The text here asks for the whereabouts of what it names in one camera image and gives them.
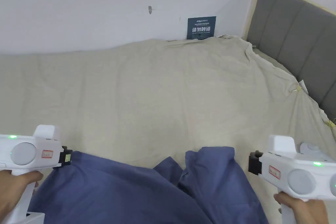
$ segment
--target mattress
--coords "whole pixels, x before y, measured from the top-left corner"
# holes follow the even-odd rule
[[[336,158],[319,106],[286,71],[232,36],[148,40],[104,51],[0,57],[0,132],[59,125],[70,149],[152,168],[186,151],[232,146],[268,220],[276,188],[247,172],[270,134],[315,143]]]

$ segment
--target red label sticker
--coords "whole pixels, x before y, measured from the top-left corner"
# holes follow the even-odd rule
[[[53,151],[47,151],[47,150],[44,150],[42,152],[42,158],[52,158],[53,157]]]
[[[269,166],[268,172],[277,179],[281,178],[281,172],[278,169],[275,169],[273,166]]]

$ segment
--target bed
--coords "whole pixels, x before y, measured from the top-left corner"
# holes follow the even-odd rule
[[[69,148],[142,167],[233,146],[268,220],[281,223],[276,188],[247,172],[248,156],[280,134],[336,158],[336,17],[306,0],[252,0],[246,24],[243,39],[3,55],[0,132],[59,125]]]

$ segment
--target hand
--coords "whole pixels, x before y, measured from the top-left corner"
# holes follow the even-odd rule
[[[297,224],[328,224],[326,206],[322,200],[311,199],[304,202],[292,198],[284,192],[275,194],[274,199],[279,204],[284,204],[293,209]]]
[[[0,223],[5,219],[19,202],[27,185],[43,178],[43,174],[38,171],[28,172],[20,176],[11,174],[11,170],[0,171]]]

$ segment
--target sign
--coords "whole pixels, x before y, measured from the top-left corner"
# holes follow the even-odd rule
[[[214,36],[216,17],[188,18],[187,40],[204,40]]]
[[[43,150],[42,158],[52,158],[53,153],[54,153],[53,151]]]
[[[277,179],[281,178],[281,172],[278,169],[275,169],[273,166],[268,167],[268,172]]]

